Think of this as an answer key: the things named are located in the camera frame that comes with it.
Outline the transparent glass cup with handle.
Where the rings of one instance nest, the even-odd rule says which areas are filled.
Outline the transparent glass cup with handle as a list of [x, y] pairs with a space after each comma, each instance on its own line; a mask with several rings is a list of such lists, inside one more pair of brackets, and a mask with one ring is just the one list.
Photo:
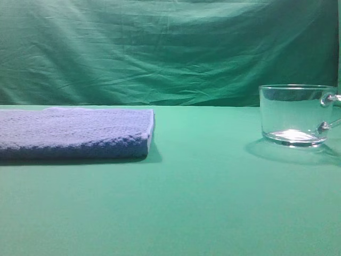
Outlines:
[[337, 88], [325, 85], [262, 85], [259, 87], [264, 139], [293, 147], [318, 147], [340, 125], [332, 109], [340, 102]]

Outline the folded blue towel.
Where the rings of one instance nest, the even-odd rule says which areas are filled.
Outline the folded blue towel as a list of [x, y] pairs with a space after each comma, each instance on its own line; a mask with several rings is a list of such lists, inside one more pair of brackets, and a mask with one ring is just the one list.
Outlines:
[[154, 125], [151, 109], [1, 110], [1, 158], [145, 157]]

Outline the green backdrop cloth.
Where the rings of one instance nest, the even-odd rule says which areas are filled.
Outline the green backdrop cloth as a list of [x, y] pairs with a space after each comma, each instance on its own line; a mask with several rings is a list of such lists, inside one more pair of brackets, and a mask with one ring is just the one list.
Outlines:
[[340, 1], [1, 1], [2, 105], [258, 106], [339, 66]]

